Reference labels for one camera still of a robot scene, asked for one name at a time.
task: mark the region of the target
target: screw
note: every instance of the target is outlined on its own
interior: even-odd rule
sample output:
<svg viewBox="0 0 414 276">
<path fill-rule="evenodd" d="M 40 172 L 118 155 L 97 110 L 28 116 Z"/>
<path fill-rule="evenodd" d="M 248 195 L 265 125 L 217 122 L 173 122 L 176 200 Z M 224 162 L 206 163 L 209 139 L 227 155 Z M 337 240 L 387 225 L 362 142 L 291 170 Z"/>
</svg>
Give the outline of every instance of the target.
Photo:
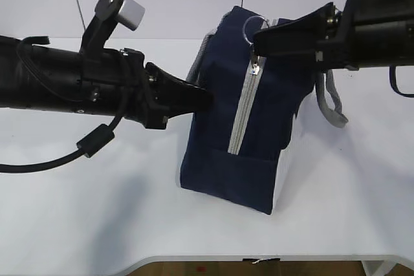
<svg viewBox="0 0 414 276">
<path fill-rule="evenodd" d="M 150 82 L 150 83 L 154 83 L 154 82 L 156 82 L 156 77 L 154 77 L 154 76 L 149 76 L 148 77 L 148 81 Z"/>
<path fill-rule="evenodd" d="M 121 52 L 121 54 L 123 55 L 123 56 L 128 56 L 128 52 L 127 51 L 125 51 L 124 49 L 120 49 L 119 50 L 119 52 Z"/>
</svg>

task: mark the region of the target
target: metal bolt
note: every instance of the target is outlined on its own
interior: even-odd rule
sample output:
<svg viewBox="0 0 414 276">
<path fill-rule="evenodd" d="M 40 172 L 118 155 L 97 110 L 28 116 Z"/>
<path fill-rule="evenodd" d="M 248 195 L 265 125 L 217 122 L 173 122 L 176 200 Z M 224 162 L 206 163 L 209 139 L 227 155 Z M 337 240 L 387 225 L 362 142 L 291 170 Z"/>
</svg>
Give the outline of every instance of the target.
<svg viewBox="0 0 414 276">
<path fill-rule="evenodd" d="M 92 93 L 92 101 L 95 102 L 96 100 L 98 100 L 99 97 L 99 92 L 96 90 Z"/>
<path fill-rule="evenodd" d="M 121 52 L 121 54 L 123 55 L 123 56 L 128 56 L 128 52 L 127 51 L 125 51 L 124 49 L 120 49 L 119 50 L 119 52 Z"/>
</svg>

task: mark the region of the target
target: white table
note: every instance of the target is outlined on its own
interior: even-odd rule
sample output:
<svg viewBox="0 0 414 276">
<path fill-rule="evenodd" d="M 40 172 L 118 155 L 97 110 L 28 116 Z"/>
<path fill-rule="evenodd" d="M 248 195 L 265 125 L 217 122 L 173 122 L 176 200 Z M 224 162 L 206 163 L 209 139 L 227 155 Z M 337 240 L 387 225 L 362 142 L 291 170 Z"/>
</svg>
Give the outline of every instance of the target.
<svg viewBox="0 0 414 276">
<path fill-rule="evenodd" d="M 199 40 L 114 39 L 185 77 Z M 53 39 L 76 50 L 79 39 Z M 392 260 L 414 268 L 414 101 L 386 69 L 338 71 L 346 129 L 308 101 L 272 216 L 178 187 L 191 116 L 123 121 L 94 158 L 0 175 L 0 275 L 125 275 L 157 260 Z M 69 153 L 109 117 L 0 109 L 0 162 Z"/>
</svg>

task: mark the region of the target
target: navy blue bag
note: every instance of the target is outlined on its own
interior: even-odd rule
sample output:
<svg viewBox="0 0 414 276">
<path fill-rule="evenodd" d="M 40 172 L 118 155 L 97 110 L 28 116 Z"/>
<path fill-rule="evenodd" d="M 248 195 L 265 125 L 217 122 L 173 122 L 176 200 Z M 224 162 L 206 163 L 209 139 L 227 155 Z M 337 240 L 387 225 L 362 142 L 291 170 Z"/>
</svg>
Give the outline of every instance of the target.
<svg viewBox="0 0 414 276">
<path fill-rule="evenodd" d="M 203 42 L 190 79 L 213 93 L 214 104 L 193 116 L 180 183 L 269 215 L 279 154 L 316 75 L 267 58 L 260 74 L 250 77 L 252 54 L 242 28 L 256 15 L 235 6 Z M 252 38 L 263 25 L 262 19 L 250 19 L 245 34 Z"/>
</svg>

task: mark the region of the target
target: zipper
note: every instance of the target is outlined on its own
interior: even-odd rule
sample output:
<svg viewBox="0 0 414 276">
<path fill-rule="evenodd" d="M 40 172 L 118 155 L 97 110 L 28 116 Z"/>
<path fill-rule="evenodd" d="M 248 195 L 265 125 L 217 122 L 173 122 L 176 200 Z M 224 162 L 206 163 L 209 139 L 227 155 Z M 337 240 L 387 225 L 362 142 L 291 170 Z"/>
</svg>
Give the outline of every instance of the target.
<svg viewBox="0 0 414 276">
<path fill-rule="evenodd" d="M 249 62 L 228 146 L 227 152 L 230 154 L 239 154 L 265 60 L 265 58 L 253 55 Z"/>
</svg>

